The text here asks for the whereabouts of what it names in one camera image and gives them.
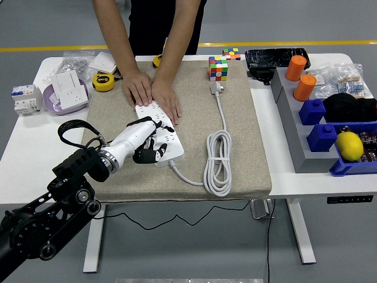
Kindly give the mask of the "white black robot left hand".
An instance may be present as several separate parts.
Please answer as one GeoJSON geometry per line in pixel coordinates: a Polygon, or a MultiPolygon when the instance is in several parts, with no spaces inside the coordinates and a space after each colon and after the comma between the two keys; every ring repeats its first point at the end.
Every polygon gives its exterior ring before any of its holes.
{"type": "Polygon", "coordinates": [[[156,122],[150,116],[129,123],[108,146],[102,148],[101,154],[108,157],[117,169],[123,166],[128,157],[132,157],[138,164],[157,163],[167,150],[165,143],[157,150],[154,149],[156,131],[159,128],[174,132],[168,124],[161,120],[156,122]]]}

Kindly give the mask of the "person's left hand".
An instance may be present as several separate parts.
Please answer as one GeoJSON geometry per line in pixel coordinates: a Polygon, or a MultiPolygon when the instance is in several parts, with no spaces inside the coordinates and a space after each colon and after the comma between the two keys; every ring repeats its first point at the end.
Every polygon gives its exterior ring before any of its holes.
{"type": "Polygon", "coordinates": [[[151,94],[172,124],[174,126],[178,125],[182,113],[173,88],[173,81],[165,78],[155,78],[151,85],[151,94]]]}

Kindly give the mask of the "person's right hand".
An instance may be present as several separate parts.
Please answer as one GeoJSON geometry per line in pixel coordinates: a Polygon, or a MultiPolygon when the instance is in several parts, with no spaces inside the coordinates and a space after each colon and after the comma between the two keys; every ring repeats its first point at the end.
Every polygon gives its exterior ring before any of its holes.
{"type": "Polygon", "coordinates": [[[151,79],[146,73],[136,70],[127,72],[122,77],[123,91],[132,108],[148,106],[152,102],[151,79]]]}

